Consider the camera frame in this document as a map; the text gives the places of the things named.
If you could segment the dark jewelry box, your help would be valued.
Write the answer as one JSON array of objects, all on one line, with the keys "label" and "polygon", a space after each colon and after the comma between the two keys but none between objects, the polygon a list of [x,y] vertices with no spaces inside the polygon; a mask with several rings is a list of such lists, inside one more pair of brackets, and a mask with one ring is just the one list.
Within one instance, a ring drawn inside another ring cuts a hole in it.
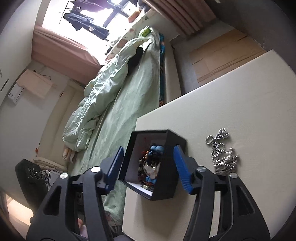
[{"label": "dark jewelry box", "polygon": [[[176,145],[185,150],[187,141],[171,130],[133,131],[131,133],[119,181],[148,200],[173,198],[178,183],[178,171],[173,158]],[[144,173],[145,164],[156,166],[159,173],[151,180]]]}]

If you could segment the beige padded headboard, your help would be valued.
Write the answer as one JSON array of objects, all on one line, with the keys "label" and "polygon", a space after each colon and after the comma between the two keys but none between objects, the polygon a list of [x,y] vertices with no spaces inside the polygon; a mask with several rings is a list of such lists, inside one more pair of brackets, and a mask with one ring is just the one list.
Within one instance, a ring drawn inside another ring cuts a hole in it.
[{"label": "beige padded headboard", "polygon": [[61,93],[43,131],[34,163],[43,169],[68,171],[69,161],[64,160],[62,134],[71,114],[84,98],[84,88],[70,81]]}]

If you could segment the light green rumpled duvet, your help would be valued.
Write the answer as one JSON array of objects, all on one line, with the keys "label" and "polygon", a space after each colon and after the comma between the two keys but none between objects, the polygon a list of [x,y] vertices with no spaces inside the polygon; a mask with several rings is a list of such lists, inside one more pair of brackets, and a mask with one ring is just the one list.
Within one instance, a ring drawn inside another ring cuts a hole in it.
[{"label": "light green rumpled duvet", "polygon": [[100,116],[114,101],[128,74],[128,61],[137,49],[151,38],[137,37],[128,41],[113,57],[99,75],[84,89],[84,98],[67,121],[62,141],[75,152],[88,147],[90,137]]}]

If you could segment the cloth-covered air conditioner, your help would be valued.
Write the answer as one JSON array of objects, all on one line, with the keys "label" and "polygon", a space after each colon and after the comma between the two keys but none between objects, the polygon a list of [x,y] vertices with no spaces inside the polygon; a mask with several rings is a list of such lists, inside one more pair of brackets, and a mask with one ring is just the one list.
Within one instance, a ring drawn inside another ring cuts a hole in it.
[{"label": "cloth-covered air conditioner", "polygon": [[17,79],[12,89],[8,93],[8,98],[14,103],[20,100],[25,90],[34,96],[44,99],[54,86],[50,76],[40,75],[32,70],[25,70]]}]

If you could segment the pink left curtain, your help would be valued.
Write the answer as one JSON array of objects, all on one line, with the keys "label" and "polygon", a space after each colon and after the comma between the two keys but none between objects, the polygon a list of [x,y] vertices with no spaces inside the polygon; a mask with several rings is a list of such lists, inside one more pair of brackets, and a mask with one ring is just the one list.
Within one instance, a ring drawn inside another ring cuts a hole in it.
[{"label": "pink left curtain", "polygon": [[40,26],[34,27],[32,59],[82,85],[87,85],[102,68],[86,47]]}]

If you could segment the pink curtain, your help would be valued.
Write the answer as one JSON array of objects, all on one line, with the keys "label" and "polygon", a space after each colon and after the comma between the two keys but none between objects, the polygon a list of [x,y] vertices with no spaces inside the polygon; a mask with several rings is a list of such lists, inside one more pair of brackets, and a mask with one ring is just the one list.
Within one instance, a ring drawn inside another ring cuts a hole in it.
[{"label": "pink curtain", "polygon": [[203,0],[150,0],[145,3],[172,22],[184,37],[196,34],[216,19]]},{"label": "pink curtain", "polygon": [[87,85],[102,68],[86,47],[40,26],[34,27],[32,59],[82,85]]}]

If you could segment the green blanket bed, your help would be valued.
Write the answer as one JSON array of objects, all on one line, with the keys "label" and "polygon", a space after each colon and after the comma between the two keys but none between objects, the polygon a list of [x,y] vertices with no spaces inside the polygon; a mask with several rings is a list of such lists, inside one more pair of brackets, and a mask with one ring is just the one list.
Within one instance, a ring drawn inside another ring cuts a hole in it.
[{"label": "green blanket bed", "polygon": [[126,148],[138,118],[181,96],[171,45],[157,30],[148,38],[151,40],[140,46],[144,50],[140,62],[100,116],[88,147],[76,152],[72,175],[100,165],[119,147]]}]

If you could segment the cardboard sheet on floor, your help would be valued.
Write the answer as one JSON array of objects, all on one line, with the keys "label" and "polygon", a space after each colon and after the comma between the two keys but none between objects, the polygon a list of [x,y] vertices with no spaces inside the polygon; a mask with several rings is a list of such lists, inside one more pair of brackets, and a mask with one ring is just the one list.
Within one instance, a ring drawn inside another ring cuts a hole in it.
[{"label": "cardboard sheet on floor", "polygon": [[189,57],[197,82],[202,86],[265,52],[250,36],[234,29],[194,49]]}]

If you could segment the black item on bed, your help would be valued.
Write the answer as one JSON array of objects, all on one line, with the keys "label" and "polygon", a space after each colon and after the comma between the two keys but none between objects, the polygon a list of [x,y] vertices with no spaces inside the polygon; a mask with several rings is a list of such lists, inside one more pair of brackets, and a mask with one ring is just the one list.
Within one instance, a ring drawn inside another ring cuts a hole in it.
[{"label": "black item on bed", "polygon": [[127,66],[128,66],[127,75],[130,75],[133,72],[133,70],[136,68],[136,66],[138,65],[138,63],[142,58],[143,52],[144,50],[142,47],[137,47],[136,54],[133,57],[131,57],[127,63]]}]

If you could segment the hanging dark clothes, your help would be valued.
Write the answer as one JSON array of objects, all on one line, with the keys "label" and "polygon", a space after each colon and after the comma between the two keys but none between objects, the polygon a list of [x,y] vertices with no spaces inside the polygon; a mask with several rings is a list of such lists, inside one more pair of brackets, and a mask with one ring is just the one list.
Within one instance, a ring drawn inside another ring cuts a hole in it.
[{"label": "hanging dark clothes", "polygon": [[70,1],[74,4],[69,13],[64,13],[63,18],[68,21],[75,30],[85,29],[88,32],[105,40],[109,35],[109,30],[105,27],[95,25],[94,18],[84,15],[83,10],[98,13],[104,9],[117,9],[117,5],[109,1]]}]

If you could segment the cartoon print cushion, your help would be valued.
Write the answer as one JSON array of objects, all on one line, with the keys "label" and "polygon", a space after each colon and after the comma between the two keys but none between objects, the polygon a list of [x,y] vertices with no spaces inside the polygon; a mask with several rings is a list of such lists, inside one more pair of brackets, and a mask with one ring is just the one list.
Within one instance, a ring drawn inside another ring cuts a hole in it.
[{"label": "cartoon print cushion", "polygon": [[118,54],[130,40],[138,37],[148,38],[154,32],[149,21],[153,20],[156,14],[158,13],[155,10],[150,9],[147,13],[140,14],[133,23],[129,24],[123,35],[118,40],[115,40],[113,47],[107,53],[105,61],[109,61]]}]

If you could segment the pink right curtain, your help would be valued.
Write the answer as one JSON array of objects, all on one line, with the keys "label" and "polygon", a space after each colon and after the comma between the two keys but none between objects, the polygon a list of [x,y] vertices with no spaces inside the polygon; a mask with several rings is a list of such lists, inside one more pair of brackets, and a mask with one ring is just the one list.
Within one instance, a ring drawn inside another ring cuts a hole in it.
[{"label": "pink right curtain", "polygon": [[203,0],[150,0],[145,3],[172,22],[184,37],[196,34],[216,19]]}]

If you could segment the bright window with frame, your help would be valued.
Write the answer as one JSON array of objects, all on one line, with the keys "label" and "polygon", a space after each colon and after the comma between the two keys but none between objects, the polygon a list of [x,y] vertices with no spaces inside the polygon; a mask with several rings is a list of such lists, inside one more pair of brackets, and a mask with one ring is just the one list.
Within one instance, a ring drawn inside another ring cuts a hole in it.
[{"label": "bright window with frame", "polygon": [[114,9],[103,9],[96,13],[87,10],[82,11],[82,14],[90,17],[95,25],[109,30],[109,35],[105,40],[100,39],[84,28],[78,31],[75,30],[63,18],[74,7],[74,3],[70,1],[49,1],[41,26],[82,44],[99,63],[103,63],[111,43],[121,37],[130,27],[128,17],[138,10],[130,1],[112,1],[112,3],[119,4],[119,11]]}]

